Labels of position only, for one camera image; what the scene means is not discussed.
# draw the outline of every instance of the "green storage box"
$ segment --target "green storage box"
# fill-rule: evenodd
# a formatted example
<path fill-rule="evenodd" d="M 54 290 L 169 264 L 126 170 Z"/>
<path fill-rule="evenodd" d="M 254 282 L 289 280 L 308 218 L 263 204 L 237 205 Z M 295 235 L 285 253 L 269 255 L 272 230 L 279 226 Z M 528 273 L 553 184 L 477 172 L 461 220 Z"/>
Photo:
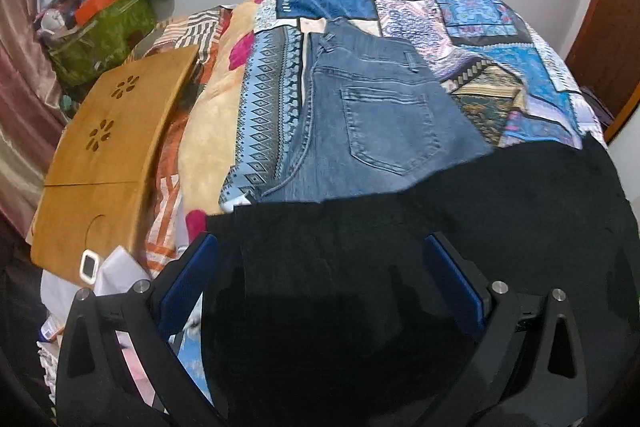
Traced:
<path fill-rule="evenodd" d="M 117 0 L 74 33 L 49 42 L 49 57 L 65 92 L 81 102 L 98 77 L 121 65 L 155 26 L 148 0 Z"/>

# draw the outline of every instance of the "striped fabric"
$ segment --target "striped fabric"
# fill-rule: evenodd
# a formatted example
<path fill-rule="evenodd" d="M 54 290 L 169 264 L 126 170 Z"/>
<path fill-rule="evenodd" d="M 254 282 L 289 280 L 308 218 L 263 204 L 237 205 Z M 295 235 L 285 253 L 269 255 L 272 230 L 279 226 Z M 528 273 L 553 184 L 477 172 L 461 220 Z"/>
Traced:
<path fill-rule="evenodd" d="M 151 277 L 156 277 L 162 268 L 177 258 L 175 251 L 175 217 L 182 199 L 178 178 L 178 148 L 182 133 L 189 119 L 195 97 L 209 82 L 211 71 L 218 56 L 218 42 L 231 19 L 231 10 L 223 7 L 195 13 L 183 20 L 166 25 L 162 34 L 154 41 L 145 56 L 162 53 L 169 49 L 196 44 L 200 47 L 196 67 L 190 83 L 196 88 L 184 89 L 178 109 L 162 140 L 156 171 L 156 184 L 152 194 L 153 223 L 145 239 L 146 268 Z"/>

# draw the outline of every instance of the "bed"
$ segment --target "bed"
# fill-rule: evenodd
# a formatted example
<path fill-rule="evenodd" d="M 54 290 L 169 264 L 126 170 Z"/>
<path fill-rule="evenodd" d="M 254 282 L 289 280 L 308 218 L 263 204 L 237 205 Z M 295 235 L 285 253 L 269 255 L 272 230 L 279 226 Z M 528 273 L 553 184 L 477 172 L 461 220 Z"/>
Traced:
<path fill-rule="evenodd" d="M 562 59 L 501 0 L 247 0 L 169 20 L 127 59 L 199 46 L 159 154 L 143 259 L 152 276 L 178 255 L 177 219 L 228 212 L 278 176 L 303 103 L 306 36 L 336 17 L 408 39 L 494 147 L 555 140 L 580 148 L 587 133 L 604 145 Z M 197 306 L 177 343 L 209 397 Z"/>

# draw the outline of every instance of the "orange container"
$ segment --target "orange container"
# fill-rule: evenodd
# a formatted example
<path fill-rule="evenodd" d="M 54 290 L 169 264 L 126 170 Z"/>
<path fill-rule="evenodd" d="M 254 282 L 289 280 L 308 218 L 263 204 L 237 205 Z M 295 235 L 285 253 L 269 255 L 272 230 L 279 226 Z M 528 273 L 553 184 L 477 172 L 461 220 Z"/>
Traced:
<path fill-rule="evenodd" d="M 76 22 L 82 26 L 91 17 L 97 14 L 100 10 L 104 10 L 108 5 L 116 2 L 117 0 L 86 0 L 84 1 L 78 10 L 76 10 Z"/>

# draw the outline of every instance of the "satin curtain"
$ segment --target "satin curtain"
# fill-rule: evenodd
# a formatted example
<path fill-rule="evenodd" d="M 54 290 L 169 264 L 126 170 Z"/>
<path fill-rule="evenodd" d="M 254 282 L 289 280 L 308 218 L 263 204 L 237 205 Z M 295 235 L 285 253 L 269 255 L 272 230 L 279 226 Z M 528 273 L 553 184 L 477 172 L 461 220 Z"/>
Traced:
<path fill-rule="evenodd" d="M 26 237 L 65 117 L 31 22 L 36 0 L 0 0 L 0 212 Z"/>

